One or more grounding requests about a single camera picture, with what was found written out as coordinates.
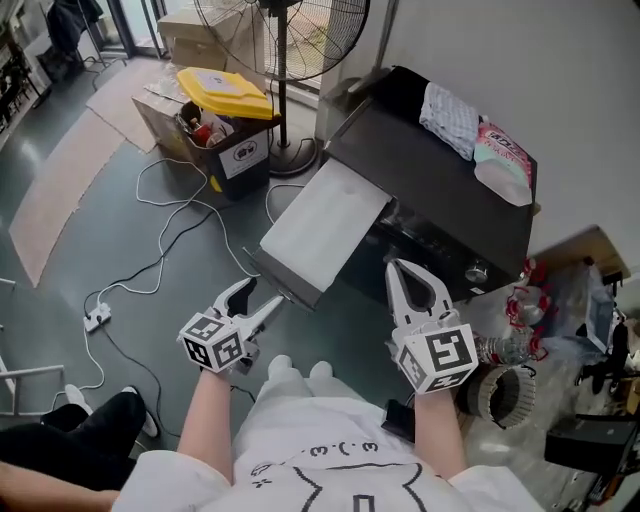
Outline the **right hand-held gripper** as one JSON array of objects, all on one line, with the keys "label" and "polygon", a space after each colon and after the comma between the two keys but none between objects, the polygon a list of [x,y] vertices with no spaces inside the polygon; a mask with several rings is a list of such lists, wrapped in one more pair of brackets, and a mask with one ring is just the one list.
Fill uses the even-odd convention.
[{"label": "right hand-held gripper", "polygon": [[478,367],[471,326],[463,324],[445,284],[425,267],[396,258],[385,271],[396,328],[392,359],[416,395],[460,386]]}]

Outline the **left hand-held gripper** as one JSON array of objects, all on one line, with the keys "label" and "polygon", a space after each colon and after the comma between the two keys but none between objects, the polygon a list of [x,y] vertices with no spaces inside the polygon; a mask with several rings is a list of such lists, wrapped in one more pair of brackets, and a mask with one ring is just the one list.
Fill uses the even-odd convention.
[{"label": "left hand-held gripper", "polygon": [[[249,297],[257,286],[256,277],[248,277],[222,292],[204,313],[196,313],[179,331],[177,342],[188,359],[201,369],[220,374],[237,371],[246,375],[257,360],[260,349],[254,335],[274,315],[284,301],[278,295],[247,315]],[[238,316],[238,324],[231,318]]]}]

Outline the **person's right forearm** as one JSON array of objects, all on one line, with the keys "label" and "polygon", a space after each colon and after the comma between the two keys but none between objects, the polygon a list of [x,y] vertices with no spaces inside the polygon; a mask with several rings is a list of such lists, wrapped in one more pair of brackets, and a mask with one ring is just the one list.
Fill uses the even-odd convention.
[{"label": "person's right forearm", "polygon": [[463,438],[450,391],[417,395],[414,415],[415,455],[446,480],[466,470]]}]

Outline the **clear plastic bottle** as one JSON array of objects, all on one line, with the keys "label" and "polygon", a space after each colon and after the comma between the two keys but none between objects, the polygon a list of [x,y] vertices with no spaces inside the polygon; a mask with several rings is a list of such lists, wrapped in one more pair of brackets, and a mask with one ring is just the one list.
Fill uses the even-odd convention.
[{"label": "clear plastic bottle", "polygon": [[512,331],[507,337],[474,337],[480,362],[490,365],[517,366],[533,358],[534,338],[528,331]]}]

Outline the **person's white trousers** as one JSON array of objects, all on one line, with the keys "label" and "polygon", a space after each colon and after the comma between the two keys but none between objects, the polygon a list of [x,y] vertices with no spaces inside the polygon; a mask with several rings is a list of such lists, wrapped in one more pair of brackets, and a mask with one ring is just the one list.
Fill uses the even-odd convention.
[{"label": "person's white trousers", "polygon": [[283,460],[312,447],[384,437],[382,410],[335,377],[287,369],[269,378],[233,442],[237,461]]}]

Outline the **black device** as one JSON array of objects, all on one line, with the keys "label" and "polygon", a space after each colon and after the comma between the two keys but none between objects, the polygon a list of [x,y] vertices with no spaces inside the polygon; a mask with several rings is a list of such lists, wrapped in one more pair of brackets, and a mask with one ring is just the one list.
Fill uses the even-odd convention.
[{"label": "black device", "polygon": [[408,443],[414,444],[414,409],[395,399],[388,400],[385,405],[384,418],[381,424],[381,428]]}]

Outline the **white power strip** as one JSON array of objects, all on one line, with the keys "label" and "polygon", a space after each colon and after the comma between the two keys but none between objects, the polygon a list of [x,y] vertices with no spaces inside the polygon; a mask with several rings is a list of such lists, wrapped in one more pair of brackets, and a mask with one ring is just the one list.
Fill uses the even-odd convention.
[{"label": "white power strip", "polygon": [[83,316],[84,330],[91,334],[111,319],[111,308],[105,302],[100,302],[93,310]]}]

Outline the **clear plastic bag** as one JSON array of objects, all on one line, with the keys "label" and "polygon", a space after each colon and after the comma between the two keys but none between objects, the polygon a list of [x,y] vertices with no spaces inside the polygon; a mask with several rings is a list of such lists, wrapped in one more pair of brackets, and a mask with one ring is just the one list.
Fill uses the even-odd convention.
[{"label": "clear plastic bag", "polygon": [[615,301],[595,265],[584,262],[557,270],[549,277],[555,313],[549,334],[590,343],[605,353],[609,346]]}]

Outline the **wooden board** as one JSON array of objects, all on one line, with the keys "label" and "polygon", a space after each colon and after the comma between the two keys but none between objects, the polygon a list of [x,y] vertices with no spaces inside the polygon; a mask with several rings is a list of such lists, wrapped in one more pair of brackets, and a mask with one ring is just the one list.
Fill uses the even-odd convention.
[{"label": "wooden board", "polygon": [[631,277],[623,261],[605,231],[597,225],[566,238],[556,245],[534,254],[537,263],[544,263],[550,272],[556,272],[578,263],[594,265],[603,278],[614,276],[619,281]]}]

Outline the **person's white printed shirt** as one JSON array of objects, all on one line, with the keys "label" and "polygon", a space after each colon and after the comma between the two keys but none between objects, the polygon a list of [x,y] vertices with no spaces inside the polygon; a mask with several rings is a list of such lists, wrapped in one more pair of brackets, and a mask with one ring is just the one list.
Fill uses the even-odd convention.
[{"label": "person's white printed shirt", "polygon": [[146,452],[113,512],[544,512],[506,467],[474,466],[446,480],[385,433],[280,461],[235,460],[234,471],[230,484],[187,455]]}]

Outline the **yellow lid trash bin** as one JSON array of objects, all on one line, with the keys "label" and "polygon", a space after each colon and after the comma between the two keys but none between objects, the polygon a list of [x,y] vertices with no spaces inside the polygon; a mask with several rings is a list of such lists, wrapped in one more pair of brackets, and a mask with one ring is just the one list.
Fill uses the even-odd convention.
[{"label": "yellow lid trash bin", "polygon": [[233,202],[265,187],[270,136],[281,120],[267,96],[238,73],[187,67],[176,79],[188,100],[175,124],[209,184]]}]

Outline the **black box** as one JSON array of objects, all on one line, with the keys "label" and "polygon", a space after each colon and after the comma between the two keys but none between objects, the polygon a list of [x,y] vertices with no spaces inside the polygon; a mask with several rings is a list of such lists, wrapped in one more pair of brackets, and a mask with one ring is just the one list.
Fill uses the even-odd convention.
[{"label": "black box", "polygon": [[599,475],[626,463],[640,431],[631,417],[583,415],[559,419],[546,433],[544,460]]}]

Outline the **metal shelving rack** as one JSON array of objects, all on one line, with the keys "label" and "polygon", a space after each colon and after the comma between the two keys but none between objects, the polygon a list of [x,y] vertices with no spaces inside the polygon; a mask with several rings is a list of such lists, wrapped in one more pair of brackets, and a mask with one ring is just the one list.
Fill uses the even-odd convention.
[{"label": "metal shelving rack", "polygon": [[21,19],[26,14],[27,0],[0,0],[0,133],[12,122],[12,108],[22,97],[35,95],[33,108],[38,108],[49,96],[50,86],[38,75],[42,71],[35,57],[29,57],[27,46],[37,38]]}]

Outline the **white metal frame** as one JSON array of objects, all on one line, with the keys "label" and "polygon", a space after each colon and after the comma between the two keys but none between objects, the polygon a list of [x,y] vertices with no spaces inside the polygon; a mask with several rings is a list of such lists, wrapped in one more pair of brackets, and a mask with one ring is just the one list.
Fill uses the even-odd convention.
[{"label": "white metal frame", "polygon": [[0,422],[34,419],[47,408],[29,403],[37,386],[54,393],[65,365],[47,352],[49,315],[32,290],[0,275]]}]

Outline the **glass door with dark frame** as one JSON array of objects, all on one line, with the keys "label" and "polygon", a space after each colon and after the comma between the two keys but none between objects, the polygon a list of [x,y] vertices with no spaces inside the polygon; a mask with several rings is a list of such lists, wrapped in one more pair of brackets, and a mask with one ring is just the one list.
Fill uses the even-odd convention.
[{"label": "glass door with dark frame", "polygon": [[159,32],[159,20],[167,14],[165,0],[100,0],[106,5],[117,32],[118,44],[129,59],[167,59],[168,43]]}]

